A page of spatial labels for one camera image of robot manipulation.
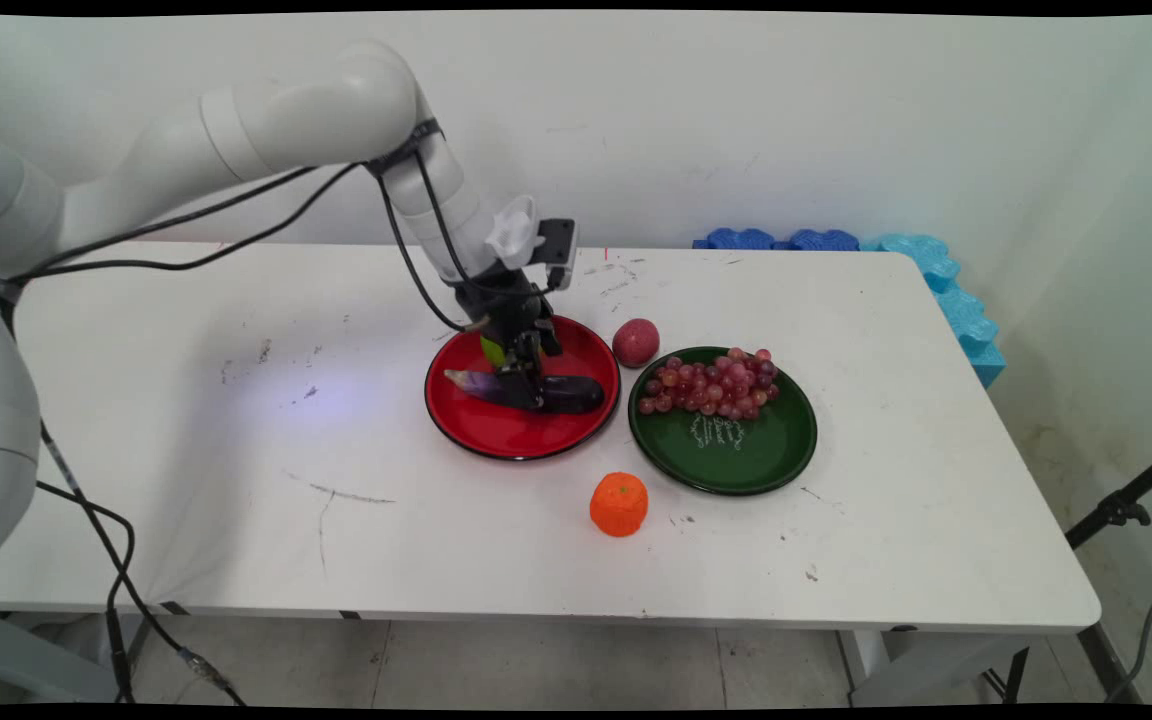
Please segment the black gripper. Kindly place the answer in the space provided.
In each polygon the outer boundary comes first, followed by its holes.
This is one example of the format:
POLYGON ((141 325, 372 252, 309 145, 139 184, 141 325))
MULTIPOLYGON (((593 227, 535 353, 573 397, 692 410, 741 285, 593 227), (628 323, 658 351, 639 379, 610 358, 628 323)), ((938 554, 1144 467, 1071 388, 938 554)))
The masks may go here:
POLYGON ((541 357, 564 354, 547 297, 521 270, 492 268, 454 285, 454 300, 471 323, 480 323, 485 356, 503 357, 506 406, 540 411, 545 407, 541 357), (525 334, 535 331, 536 334, 525 334))

